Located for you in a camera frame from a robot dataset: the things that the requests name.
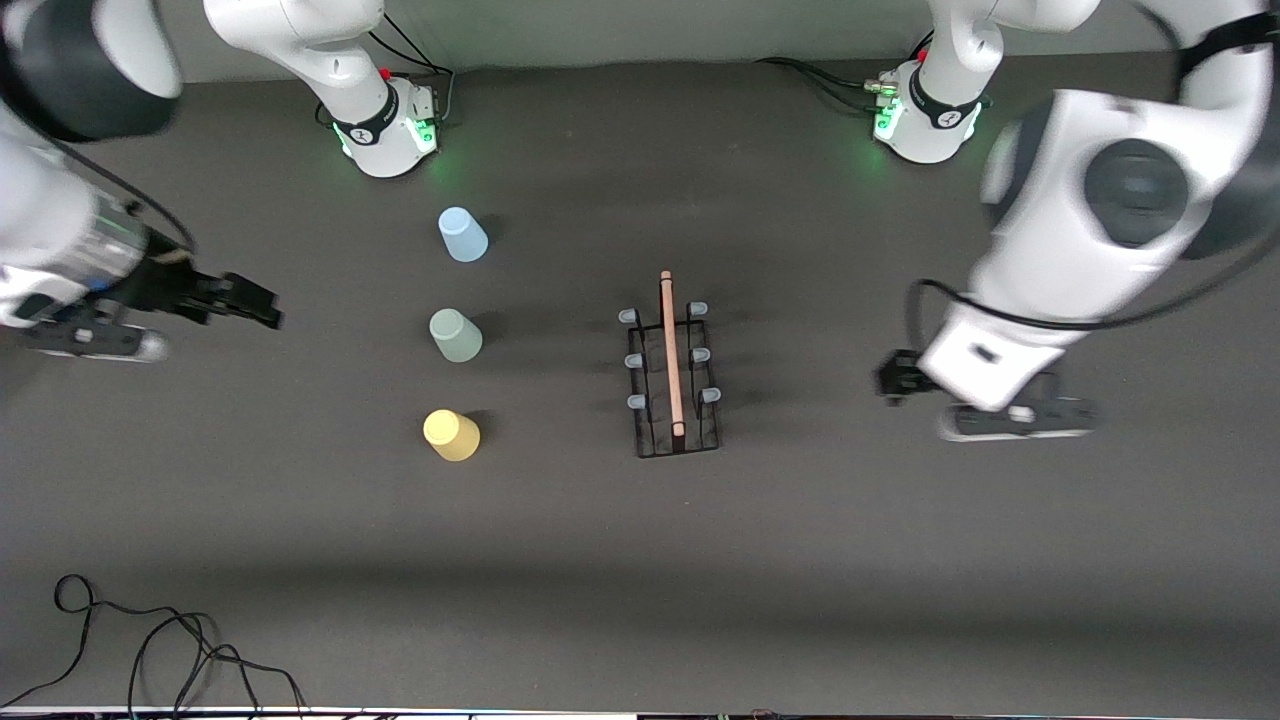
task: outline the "light blue cup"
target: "light blue cup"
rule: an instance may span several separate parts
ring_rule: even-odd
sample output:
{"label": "light blue cup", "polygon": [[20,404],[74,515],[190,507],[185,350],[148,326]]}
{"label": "light blue cup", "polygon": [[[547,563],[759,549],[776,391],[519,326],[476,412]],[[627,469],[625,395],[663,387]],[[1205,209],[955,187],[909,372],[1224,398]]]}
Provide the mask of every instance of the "light blue cup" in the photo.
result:
{"label": "light blue cup", "polygon": [[458,263],[479,260],[489,250],[489,236],[465,208],[449,208],[440,213],[438,224],[444,247]]}

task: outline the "dark gray tabletop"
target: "dark gray tabletop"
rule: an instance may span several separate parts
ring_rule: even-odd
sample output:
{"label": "dark gray tabletop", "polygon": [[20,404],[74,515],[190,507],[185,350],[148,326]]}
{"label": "dark gray tabletop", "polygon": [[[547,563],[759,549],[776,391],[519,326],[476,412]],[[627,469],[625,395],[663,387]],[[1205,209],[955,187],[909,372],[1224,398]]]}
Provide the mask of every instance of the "dark gray tabletop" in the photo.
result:
{"label": "dark gray tabletop", "polygon": [[[348,164],[301,83],[189,88],[165,136],[93,154],[285,325],[137,315],[177,345],[154,366],[4,350],[3,694],[72,656],[50,591],[78,571],[211,612],[317,705],[1274,716],[1274,263],[1073,348],[1068,388],[1106,411],[1088,438],[948,445],[942,397],[890,410],[869,379],[905,286],[963,283],[986,250],[1001,124],[1055,86],[1166,77],[1010,60],[972,146],[910,167],[781,68],[476,72],[442,152],[393,181]],[[453,204],[494,238],[472,265],[433,229]],[[640,461],[613,316],[663,268],[712,304],[724,447]],[[431,345],[445,306],[485,332],[468,364]],[[436,407],[479,419],[474,459],[422,442]],[[102,616],[32,701],[123,702],[148,625]],[[241,703],[221,675],[204,702]]]}

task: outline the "black cable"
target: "black cable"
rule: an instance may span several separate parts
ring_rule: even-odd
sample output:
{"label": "black cable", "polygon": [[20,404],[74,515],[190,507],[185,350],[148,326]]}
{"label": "black cable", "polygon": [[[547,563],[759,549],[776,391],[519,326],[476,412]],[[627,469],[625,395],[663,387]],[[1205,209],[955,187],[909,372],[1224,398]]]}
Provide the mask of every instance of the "black cable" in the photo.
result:
{"label": "black cable", "polygon": [[330,123],[333,123],[333,115],[329,117],[329,122],[328,123],[324,122],[320,118],[320,110],[324,110],[324,109],[325,109],[324,102],[316,102],[316,109],[315,109],[314,113],[311,113],[311,118],[316,122],[317,126],[320,126],[323,128],[326,128],[326,127],[329,127]]}
{"label": "black cable", "polygon": [[428,60],[428,61],[424,63],[422,60],[419,60],[417,58],[406,55],[406,54],[401,53],[399,50],[392,47],[390,45],[387,45],[387,42],[383,41],[381,37],[378,37],[378,35],[375,35],[372,32],[369,33],[369,37],[374,38],[374,42],[381,45],[384,50],[387,50],[388,53],[390,53],[392,55],[396,55],[397,58],[399,58],[402,60],[413,63],[415,65],[420,65],[420,67],[431,69],[431,70],[435,72],[435,74],[440,74],[440,72],[442,72],[442,69],[438,65],[433,64],[430,60]]}
{"label": "black cable", "polygon": [[1204,281],[1203,283],[1193,287],[1192,290],[1179,295],[1171,300],[1148,307],[1140,313],[1134,313],[1132,315],[1112,316],[1105,320],[1098,320],[1096,323],[1061,323],[1056,320],[1039,320],[1037,318],[1027,318],[1023,315],[1015,315],[1012,313],[1005,313],[1004,310],[997,310],[988,305],[983,305],[975,300],[966,297],[959,290],[932,279],[922,278],[911,283],[911,287],[906,291],[905,311],[908,315],[906,328],[908,328],[908,341],[913,343],[913,347],[919,350],[924,346],[923,336],[920,334],[920,296],[924,295],[925,288],[934,288],[942,295],[947,296],[954,302],[961,305],[968,305],[974,310],[991,315],[992,318],[998,318],[1001,320],[1007,320],[1010,323],[1016,323],[1019,325],[1027,325],[1030,328],[1039,328],[1043,331],[1065,331],[1065,332],[1093,332],[1093,331],[1110,331],[1115,328],[1125,328],[1129,325],[1137,325],[1146,323],[1148,320],[1155,320],[1165,315],[1176,313],[1192,302],[1216,292],[1225,287],[1228,283],[1242,275],[1244,272],[1249,270],[1258,263],[1261,263],[1267,255],[1270,255],[1277,246],[1280,246],[1280,233],[1274,234],[1270,238],[1262,240],[1257,246],[1245,254],[1243,258],[1231,263],[1222,272]]}
{"label": "black cable", "polygon": [[410,38],[408,35],[404,35],[404,31],[401,29],[401,27],[396,23],[394,19],[392,19],[390,15],[388,15],[388,14],[384,13],[383,17],[387,18],[387,22],[388,22],[388,24],[392,26],[392,29],[394,29],[396,33],[401,36],[401,40],[403,40],[404,42],[407,42],[408,46],[412,47],[415,53],[417,53],[417,56],[421,58],[422,61],[425,61],[428,65],[435,68],[439,72],[448,73],[451,76],[453,74],[453,70],[451,70],[449,68],[445,68],[444,65],[436,65],[435,63],[433,63],[431,59],[426,56],[426,53],[422,53],[422,49],[419,47],[417,44],[413,42],[412,38]]}
{"label": "black cable", "polygon": [[932,42],[932,41],[933,41],[933,31],[931,29],[929,32],[924,33],[924,37],[919,42],[915,44],[915,47],[911,49],[911,54],[908,55],[906,59],[908,60],[914,60],[914,59],[919,58],[920,56],[920,50],[924,50],[924,47],[928,46],[929,42]]}
{"label": "black cable", "polygon": [[[78,582],[81,587],[84,588],[87,601],[82,607],[69,607],[63,601],[63,593],[65,592],[65,588],[70,582]],[[99,607],[110,607],[111,610],[115,610],[116,612],[122,612],[124,615],[152,615],[155,612],[169,614],[169,618],[165,618],[163,621],[160,621],[159,625],[156,625],[155,628],[151,629],[150,633],[147,633],[146,638],[142,641],[142,646],[138,648],[137,655],[134,655],[133,657],[133,667],[129,673],[129,687],[127,696],[129,717],[133,717],[134,688],[140,678],[142,661],[146,657],[147,648],[150,647],[151,641],[155,639],[155,637],[161,630],[164,630],[166,626],[172,624],[178,624],[179,626],[182,626],[182,629],[186,630],[187,634],[196,641],[196,659],[192,662],[191,673],[188,673],[187,680],[183,683],[182,689],[174,698],[173,716],[175,720],[178,717],[179,710],[182,708],[183,703],[187,700],[187,696],[191,693],[192,688],[198,680],[201,673],[204,673],[204,670],[214,662],[225,662],[229,665],[236,665],[238,667],[241,674],[241,680],[244,684],[244,692],[248,696],[250,702],[253,705],[255,711],[260,711],[262,708],[262,705],[259,702],[257,693],[253,691],[253,684],[248,678],[248,670],[257,670],[260,673],[271,673],[284,676],[284,679],[288,680],[289,683],[289,691],[293,694],[293,701],[298,710],[298,717],[300,719],[302,717],[302,707],[307,705],[307,702],[306,698],[302,696],[302,689],[298,687],[298,683],[293,679],[293,675],[279,667],[271,667],[269,665],[260,665],[257,662],[251,662],[248,660],[244,660],[241,656],[239,651],[236,650],[236,647],[232,646],[230,643],[223,643],[218,646],[210,643],[209,638],[205,634],[205,626],[202,620],[207,620],[209,624],[212,625],[214,619],[205,612],[180,612],[177,609],[170,607],[168,605],[160,607],[151,607],[147,610],[136,610],[133,607],[118,605],[108,600],[99,600],[95,596],[93,587],[90,584],[88,579],[86,579],[83,575],[77,575],[77,574],[63,575],[54,585],[54,606],[58,607],[58,610],[60,610],[61,612],[65,612],[68,615],[79,615],[79,614],[84,615],[84,621],[81,625],[81,639],[79,639],[79,646],[76,650],[76,657],[72,659],[70,665],[67,666],[67,670],[64,670],[61,675],[54,678],[47,683],[41,683],[38,685],[35,685],[32,688],[28,688],[18,693],[10,701],[5,702],[4,705],[0,705],[0,708],[9,707],[10,705],[20,702],[27,696],[37,691],[56,685],[58,683],[70,676],[70,674],[76,670],[76,667],[79,666],[81,660],[84,657],[84,648],[88,644],[88,629],[93,620],[93,612]]]}
{"label": "black cable", "polygon": [[824,85],[823,81],[833,82],[833,83],[837,83],[841,87],[846,87],[846,88],[855,88],[856,87],[858,90],[863,88],[861,83],[854,83],[852,81],[841,78],[838,76],[833,76],[833,74],[828,73],[827,70],[823,70],[822,68],[817,68],[814,65],[810,65],[809,63],[804,63],[801,60],[795,60],[795,59],[791,59],[791,58],[762,58],[762,59],[756,60],[756,63],[764,63],[764,64],[769,64],[769,65],[782,65],[782,67],[792,68],[796,72],[799,72],[801,76],[804,76],[805,79],[808,79],[814,87],[817,87],[824,95],[827,95],[828,97],[831,97],[836,102],[840,102],[845,108],[849,108],[851,110],[856,110],[859,113],[867,113],[869,115],[876,115],[877,113],[879,113],[879,108],[876,108],[873,105],[859,105],[858,102],[854,102],[852,100],[850,100],[850,99],[840,95],[838,92],[836,92],[835,88],[828,87],[827,85]]}
{"label": "black cable", "polygon": [[182,236],[183,250],[186,250],[192,256],[195,256],[197,254],[197,251],[198,251],[197,247],[198,246],[196,245],[196,238],[191,236],[191,231],[187,229],[187,225],[184,225],[182,223],[182,220],[178,219],[177,215],[174,215],[173,213],[169,211],[168,208],[165,208],[164,205],[161,205],[159,200],[156,200],[155,197],[151,197],[146,192],[142,192],[142,190],[140,190],[137,186],[134,186],[133,183],[128,182],[127,179],[122,178],[120,176],[113,173],[111,170],[108,170],[106,168],[104,168],[102,165],[99,165],[93,160],[90,160],[83,154],[81,154],[79,150],[76,150],[70,145],[68,145],[68,143],[63,142],[61,140],[58,140],[56,137],[49,135],[47,132],[45,132],[44,128],[37,127],[37,126],[31,126],[31,127],[37,133],[40,133],[41,137],[44,137],[46,141],[49,141],[50,145],[52,145],[54,147],[56,147],[58,150],[60,150],[63,154],[65,154],[70,159],[76,160],[81,165],[84,165],[86,168],[93,170],[100,177],[106,178],[109,182],[114,183],[116,187],[124,190],[129,195],[133,195],[134,197],[137,197],[138,200],[141,200],[143,205],[147,205],[148,208],[151,208],[152,210],[155,210],[156,213],[159,213],[160,217],[164,218],[170,225],[173,225],[173,229],[178,231],[178,234]]}
{"label": "black cable", "polygon": [[822,79],[824,79],[824,81],[827,81],[827,82],[829,82],[832,85],[838,85],[841,87],[851,87],[854,90],[861,90],[863,88],[863,83],[860,83],[860,82],[846,79],[846,78],[842,78],[842,77],[840,77],[837,74],[828,73],[827,70],[819,68],[818,65],[814,65],[812,63],[805,63],[804,60],[796,60],[795,58],[782,58],[782,56],[774,55],[774,56],[771,56],[771,58],[760,58],[759,60],[756,60],[756,63],[765,63],[765,64],[769,64],[769,65],[785,65],[785,67],[788,67],[788,68],[795,68],[795,69],[800,70],[801,73],[809,73],[809,74],[818,76]]}

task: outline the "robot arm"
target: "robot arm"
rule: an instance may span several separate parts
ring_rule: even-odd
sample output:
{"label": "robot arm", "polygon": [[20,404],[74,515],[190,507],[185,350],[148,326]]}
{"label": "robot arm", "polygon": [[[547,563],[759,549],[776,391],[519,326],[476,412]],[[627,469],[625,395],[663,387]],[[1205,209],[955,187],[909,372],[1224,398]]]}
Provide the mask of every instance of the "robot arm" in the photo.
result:
{"label": "robot arm", "polygon": [[64,167],[67,142],[172,118],[182,81],[151,0],[8,1],[0,29],[0,325],[37,350],[141,361],[163,338],[124,325],[131,307],[278,327],[273,293],[196,272],[189,249]]}
{"label": "robot arm", "polygon": [[1280,45],[1266,0],[1146,0],[1184,41],[1180,104],[1057,91],[1006,128],[982,200],[995,228],[969,299],[920,369],[996,411],[1181,256],[1280,223]]}
{"label": "robot arm", "polygon": [[1079,27],[1100,0],[929,0],[928,56],[882,73],[899,88],[874,137],[913,163],[941,163],[973,133],[978,99],[1005,56],[998,26],[1036,32]]}
{"label": "robot arm", "polygon": [[435,151],[430,88],[384,78],[355,41],[381,22],[383,0],[205,0],[205,14],[228,45],[306,82],[366,174],[401,176]]}

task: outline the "wooden dowel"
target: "wooden dowel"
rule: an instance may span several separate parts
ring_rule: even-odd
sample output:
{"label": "wooden dowel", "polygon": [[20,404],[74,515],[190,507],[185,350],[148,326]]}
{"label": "wooden dowel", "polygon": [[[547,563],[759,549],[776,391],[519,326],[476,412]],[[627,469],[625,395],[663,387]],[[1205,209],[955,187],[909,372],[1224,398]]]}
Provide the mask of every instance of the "wooden dowel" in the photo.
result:
{"label": "wooden dowel", "polygon": [[662,334],[667,341],[667,389],[671,393],[671,437],[685,437],[685,401],[680,392],[680,352],[676,347],[676,291],[671,270],[662,272]]}

